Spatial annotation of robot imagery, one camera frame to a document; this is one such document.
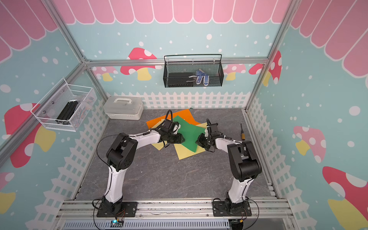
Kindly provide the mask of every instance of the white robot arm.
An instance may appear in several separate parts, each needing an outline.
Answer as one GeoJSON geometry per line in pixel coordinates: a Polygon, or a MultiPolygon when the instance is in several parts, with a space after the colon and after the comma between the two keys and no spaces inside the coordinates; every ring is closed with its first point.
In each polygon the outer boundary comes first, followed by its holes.
{"type": "MultiPolygon", "coordinates": [[[[124,208],[123,181],[127,168],[133,162],[135,151],[153,143],[163,142],[167,147],[169,144],[181,144],[185,141],[180,133],[180,124],[172,121],[172,112],[171,120],[167,118],[169,112],[171,110],[167,112],[165,120],[158,127],[145,133],[134,135],[120,133],[107,151],[107,164],[110,166],[109,180],[101,206],[104,206],[104,210],[111,215],[116,216],[124,208]]],[[[234,180],[225,200],[226,208],[232,213],[244,208],[248,187],[262,172],[252,143],[232,140],[218,131],[217,123],[211,124],[208,119],[206,132],[198,137],[196,143],[208,151],[214,152],[215,149],[220,149],[229,154],[234,180]]]]}

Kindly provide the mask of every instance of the black wire basket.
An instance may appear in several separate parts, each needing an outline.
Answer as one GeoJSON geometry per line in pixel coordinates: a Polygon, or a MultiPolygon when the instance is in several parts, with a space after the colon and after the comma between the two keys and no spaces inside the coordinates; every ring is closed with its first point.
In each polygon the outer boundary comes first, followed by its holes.
{"type": "Polygon", "coordinates": [[[166,55],[164,85],[166,88],[222,86],[221,58],[221,54],[166,55]]]}

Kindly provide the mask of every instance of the green paper sheet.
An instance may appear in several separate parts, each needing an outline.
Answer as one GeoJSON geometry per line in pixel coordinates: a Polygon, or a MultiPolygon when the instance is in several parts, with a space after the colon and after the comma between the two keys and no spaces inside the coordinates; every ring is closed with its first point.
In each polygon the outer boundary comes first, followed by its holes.
{"type": "Polygon", "coordinates": [[[173,121],[177,121],[180,124],[178,133],[181,133],[185,139],[182,145],[184,145],[190,151],[195,152],[197,150],[197,144],[195,142],[201,133],[205,133],[205,129],[189,124],[179,116],[174,117],[173,121]]]}

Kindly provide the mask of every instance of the white picket fence illustration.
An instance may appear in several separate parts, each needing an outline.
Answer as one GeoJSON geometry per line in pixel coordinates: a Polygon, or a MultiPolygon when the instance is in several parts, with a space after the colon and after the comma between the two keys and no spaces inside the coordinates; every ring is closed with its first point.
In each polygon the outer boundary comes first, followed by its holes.
{"type": "Polygon", "coordinates": [[[46,197],[41,205],[35,206],[37,215],[34,220],[26,222],[26,227],[33,229],[50,229],[64,200],[71,199],[78,190],[86,166],[92,160],[93,152],[107,125],[108,117],[103,111],[103,102],[95,103],[92,117],[84,124],[85,130],[80,131],[81,137],[75,139],[75,147],[70,148],[70,156],[64,157],[64,167],[59,167],[58,178],[51,179],[53,188],[44,192],[46,197]]]}
{"type": "Polygon", "coordinates": [[[129,93],[128,95],[121,93],[121,96],[133,96],[133,97],[140,97],[143,101],[143,106],[145,109],[165,109],[165,108],[242,108],[247,105],[248,99],[251,95],[250,92],[247,94],[236,94],[233,92],[229,94],[228,92],[222,94],[218,92],[214,94],[213,92],[206,94],[206,92],[199,94],[196,92],[195,94],[188,93],[184,94],[162,94],[159,92],[158,94],[151,94],[144,93],[143,95],[132,94],[129,93]]]}
{"type": "Polygon", "coordinates": [[[286,156],[281,154],[281,146],[276,143],[277,137],[272,135],[273,130],[269,128],[270,122],[267,122],[267,116],[263,114],[259,98],[255,97],[248,112],[261,143],[262,154],[266,157],[270,174],[281,192],[280,197],[288,199],[299,228],[315,230],[317,221],[307,212],[309,204],[303,202],[300,197],[302,190],[295,185],[296,178],[290,174],[290,165],[285,164],[286,156]]]}

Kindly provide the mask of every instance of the mushroom illustration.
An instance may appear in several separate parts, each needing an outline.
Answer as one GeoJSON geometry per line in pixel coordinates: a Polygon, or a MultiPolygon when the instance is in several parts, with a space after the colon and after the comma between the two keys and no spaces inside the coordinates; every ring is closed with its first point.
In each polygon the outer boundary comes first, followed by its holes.
{"type": "MultiPolygon", "coordinates": [[[[9,109],[4,115],[6,135],[3,139],[7,139],[15,130],[27,119],[31,112],[30,110],[37,104],[27,103],[14,106],[9,109]]],[[[10,160],[15,168],[25,166],[31,158],[34,144],[38,144],[44,152],[47,152],[56,140],[56,133],[45,129],[41,124],[38,124],[20,146],[12,153],[10,160]]]]}
{"type": "MultiPolygon", "coordinates": [[[[0,190],[3,189],[9,181],[14,177],[14,173],[0,173],[0,190]]],[[[15,192],[3,193],[0,192],[0,214],[8,211],[15,200],[15,192]]]]}
{"type": "MultiPolygon", "coordinates": [[[[143,48],[134,48],[127,59],[157,59],[151,52],[143,48]]],[[[139,81],[148,81],[152,76],[148,72],[148,68],[162,69],[162,66],[122,66],[120,72],[124,75],[130,75],[135,71],[138,73],[139,81]]]]}
{"type": "MultiPolygon", "coordinates": [[[[258,74],[261,72],[262,67],[263,67],[262,64],[255,64],[252,68],[250,68],[249,73],[258,74]]],[[[263,85],[266,87],[268,86],[268,81],[270,80],[271,76],[272,76],[273,82],[277,84],[280,79],[281,68],[282,68],[281,53],[280,51],[277,51],[276,56],[273,59],[273,62],[271,63],[270,68],[268,69],[268,72],[266,73],[266,77],[265,79],[263,79],[263,85]]]]}
{"type": "Polygon", "coordinates": [[[255,64],[252,68],[249,69],[249,73],[252,75],[260,74],[263,68],[263,64],[255,64]]]}
{"type": "Polygon", "coordinates": [[[341,226],[346,230],[363,229],[368,226],[368,184],[332,167],[323,167],[326,182],[343,197],[343,200],[329,199],[328,204],[341,226]]]}
{"type": "Polygon", "coordinates": [[[224,74],[227,74],[227,77],[225,79],[227,81],[235,80],[235,73],[236,72],[239,72],[239,73],[243,74],[247,71],[244,64],[226,65],[222,69],[224,70],[224,74]]]}
{"type": "Polygon", "coordinates": [[[92,68],[93,72],[95,73],[97,79],[102,79],[104,81],[112,81],[113,78],[110,76],[109,73],[114,73],[117,74],[118,71],[113,67],[113,66],[98,66],[98,67],[93,67],[92,68]]]}
{"type": "Polygon", "coordinates": [[[326,140],[321,130],[295,126],[293,138],[295,136],[301,139],[300,142],[295,144],[301,155],[305,156],[307,151],[311,149],[317,163],[323,161],[326,154],[326,140]]]}

